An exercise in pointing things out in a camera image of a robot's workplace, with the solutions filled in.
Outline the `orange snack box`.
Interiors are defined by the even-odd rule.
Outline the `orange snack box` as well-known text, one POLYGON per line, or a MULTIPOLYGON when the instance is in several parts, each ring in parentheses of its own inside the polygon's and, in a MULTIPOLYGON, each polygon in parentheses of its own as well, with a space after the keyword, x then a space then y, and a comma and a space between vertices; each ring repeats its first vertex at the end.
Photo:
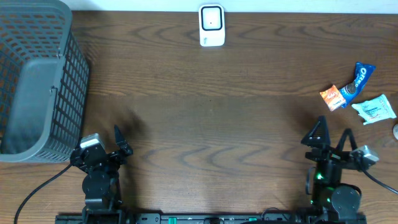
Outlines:
POLYGON ((334 111, 346 103, 345 98, 335 85, 332 85, 325 91, 321 91, 320 96, 323 98, 323 101, 330 111, 334 111))

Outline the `light teal snack packet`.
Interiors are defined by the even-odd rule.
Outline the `light teal snack packet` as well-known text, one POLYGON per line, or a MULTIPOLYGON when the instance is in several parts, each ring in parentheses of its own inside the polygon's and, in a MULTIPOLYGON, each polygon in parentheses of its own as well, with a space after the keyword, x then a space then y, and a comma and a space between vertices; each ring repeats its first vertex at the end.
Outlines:
POLYGON ((363 125, 397 118, 390 102, 384 94, 362 103, 352 104, 351 107, 364 119, 363 125))

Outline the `green lid jar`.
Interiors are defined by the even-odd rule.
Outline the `green lid jar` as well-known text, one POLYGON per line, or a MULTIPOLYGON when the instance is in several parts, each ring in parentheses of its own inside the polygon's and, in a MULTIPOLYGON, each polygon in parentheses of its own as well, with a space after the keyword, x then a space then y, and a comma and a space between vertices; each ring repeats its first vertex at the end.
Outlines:
POLYGON ((398 139, 398 124, 395 124, 392 133, 396 139, 398 139))

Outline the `blue Oreo cookie pack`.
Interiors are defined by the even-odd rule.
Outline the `blue Oreo cookie pack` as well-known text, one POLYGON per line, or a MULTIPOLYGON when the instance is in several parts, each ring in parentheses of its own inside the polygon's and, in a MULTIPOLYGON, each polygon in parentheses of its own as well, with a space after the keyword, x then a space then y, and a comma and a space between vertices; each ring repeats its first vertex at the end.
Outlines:
POLYGON ((346 108, 362 92, 375 69, 375 65, 361 62, 355 63, 354 80, 339 89, 345 99, 341 106, 342 108, 346 108))

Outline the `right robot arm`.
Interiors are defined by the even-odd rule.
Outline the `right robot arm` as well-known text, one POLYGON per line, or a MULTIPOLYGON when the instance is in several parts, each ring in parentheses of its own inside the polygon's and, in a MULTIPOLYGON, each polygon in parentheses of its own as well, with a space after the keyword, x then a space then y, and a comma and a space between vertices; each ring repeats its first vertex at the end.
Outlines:
POLYGON ((311 148, 305 153, 305 158, 316 163, 310 192, 315 215, 308 217, 309 222, 366 223, 366 216, 358 212, 362 197, 360 188, 341 181, 344 169, 359 169, 354 156, 358 145, 352 130, 344 130, 338 144, 333 147, 326 117, 319 116, 301 144, 311 148))

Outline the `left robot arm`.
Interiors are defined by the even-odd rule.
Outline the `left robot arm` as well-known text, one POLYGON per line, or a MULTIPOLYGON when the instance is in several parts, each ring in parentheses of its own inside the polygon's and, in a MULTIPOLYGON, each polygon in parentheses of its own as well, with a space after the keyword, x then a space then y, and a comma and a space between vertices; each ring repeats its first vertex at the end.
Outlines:
POLYGON ((118 126, 114 126, 117 151, 107 153, 99 134, 84 137, 72 152, 70 164, 86 177, 82 183, 85 207, 83 223, 132 223, 134 219, 122 208, 119 168, 127 163, 133 150, 118 126))

